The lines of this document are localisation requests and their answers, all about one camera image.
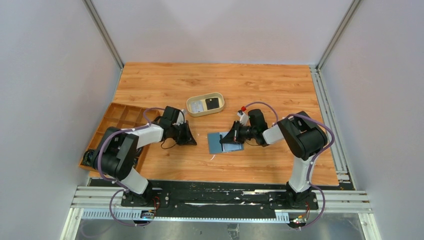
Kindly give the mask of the black VIP credit card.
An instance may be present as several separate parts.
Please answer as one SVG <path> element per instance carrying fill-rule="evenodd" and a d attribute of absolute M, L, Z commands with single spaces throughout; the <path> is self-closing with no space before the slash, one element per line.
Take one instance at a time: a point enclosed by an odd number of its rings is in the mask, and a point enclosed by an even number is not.
<path fill-rule="evenodd" d="M 208 111 L 220 108 L 220 102 L 218 97 L 206 98 L 205 104 Z"/>

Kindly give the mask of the cream oval plastic tray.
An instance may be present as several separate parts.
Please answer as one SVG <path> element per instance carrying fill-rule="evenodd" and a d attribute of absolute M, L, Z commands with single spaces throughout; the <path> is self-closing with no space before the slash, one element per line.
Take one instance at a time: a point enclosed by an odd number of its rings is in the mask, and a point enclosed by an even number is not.
<path fill-rule="evenodd" d="M 207 110 L 205 99 L 208 99 L 208 98 L 219 98 L 220 108 Z M 204 107 L 204 112 L 193 113 L 192 110 L 191 110 L 191 106 L 190 106 L 190 103 L 193 102 L 193 101 L 202 101 L 203 107 Z M 212 92 L 212 93 L 207 93 L 207 94 L 203 94 L 203 95 L 192 96 L 192 97 L 188 98 L 187 101 L 186 101 L 186 108 L 187 108 L 188 114 L 192 117 L 202 117 L 202 116 L 206 116 L 206 115 L 219 113 L 224 109 L 224 106 L 225 106 L 225 99 L 224 99 L 223 95 L 219 92 Z"/>

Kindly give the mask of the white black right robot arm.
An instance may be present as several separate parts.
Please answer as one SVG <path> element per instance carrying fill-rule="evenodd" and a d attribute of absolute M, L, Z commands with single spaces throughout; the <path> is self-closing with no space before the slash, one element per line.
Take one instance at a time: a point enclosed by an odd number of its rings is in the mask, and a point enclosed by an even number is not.
<path fill-rule="evenodd" d="M 240 119 L 233 122 L 225 136 L 220 137 L 220 144 L 242 145 L 254 140 L 257 145 L 267 147 L 284 140 L 294 156 L 292 174 L 286 183 L 285 193 L 271 197 L 270 201 L 274 207 L 306 207 L 308 198 L 313 195 L 310 185 L 313 157 L 328 143 L 325 132 L 304 111 L 283 118 L 271 127 L 260 109 L 252 109 L 247 113 L 240 110 L 237 114 Z"/>

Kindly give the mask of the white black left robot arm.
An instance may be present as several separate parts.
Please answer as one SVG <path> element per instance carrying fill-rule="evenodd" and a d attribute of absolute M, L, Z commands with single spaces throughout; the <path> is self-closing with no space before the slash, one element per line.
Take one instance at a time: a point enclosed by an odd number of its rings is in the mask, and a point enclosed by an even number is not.
<path fill-rule="evenodd" d="M 108 127 L 96 149 L 88 149 L 83 162 L 101 177 L 124 189 L 129 201 L 141 206 L 156 199 L 153 184 L 135 169 L 140 149 L 154 143 L 174 140 L 178 146 L 195 146 L 197 142 L 181 109 L 166 106 L 162 115 L 133 128 Z"/>

